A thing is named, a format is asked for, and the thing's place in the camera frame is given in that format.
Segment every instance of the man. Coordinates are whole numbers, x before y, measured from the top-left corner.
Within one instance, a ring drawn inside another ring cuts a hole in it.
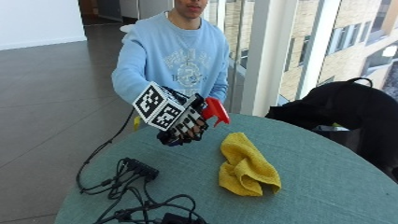
[[[115,93],[127,103],[149,81],[223,102],[228,46],[220,30],[199,17],[206,4],[207,0],[174,0],[170,11],[133,25],[111,74]]]

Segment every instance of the black and white marker cube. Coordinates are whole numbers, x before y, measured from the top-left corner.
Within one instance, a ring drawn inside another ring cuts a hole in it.
[[[169,129],[184,110],[171,93],[154,82],[149,82],[133,106],[143,122],[162,131]]]

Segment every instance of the yellow cloth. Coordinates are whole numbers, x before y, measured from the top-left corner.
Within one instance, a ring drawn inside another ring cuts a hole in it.
[[[134,132],[138,130],[138,128],[139,128],[139,123],[141,123],[141,117],[139,116],[137,116],[135,118],[134,118]]]
[[[230,133],[220,143],[226,162],[219,167],[218,184],[240,196],[260,196],[259,182],[280,189],[278,173],[266,162],[244,133]]]

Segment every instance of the teal tabletop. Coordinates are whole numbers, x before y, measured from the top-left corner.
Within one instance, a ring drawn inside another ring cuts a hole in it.
[[[158,130],[142,128],[93,158],[82,171],[82,184],[94,186],[111,178],[118,160],[130,158],[159,171],[146,185],[151,199],[162,202],[178,194],[188,195],[206,223],[398,223],[398,185],[348,149],[280,121],[238,114],[230,114],[230,118],[228,125],[220,123],[215,128],[210,119],[200,141],[179,147],[163,146],[155,138]],[[262,196],[238,196],[218,185],[218,170],[226,161],[219,145],[228,133],[244,133],[275,168],[280,180],[276,194],[270,186],[260,185]],[[138,179],[131,186],[145,198],[142,181]],[[86,195],[74,187],[55,223],[95,223],[113,203],[106,192]],[[191,207],[186,199],[173,203]],[[106,217],[137,206],[134,194],[125,193]],[[146,214],[149,219],[162,219],[165,213],[187,216],[173,207]],[[142,212],[134,218],[142,219]]]

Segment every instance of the black bag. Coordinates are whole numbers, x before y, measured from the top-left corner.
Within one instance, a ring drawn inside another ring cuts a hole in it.
[[[364,79],[370,87],[355,83]],[[367,78],[327,83],[283,106],[271,106],[264,118],[302,127],[350,148],[398,183],[398,103],[371,87]],[[338,124],[347,131],[322,131]]]

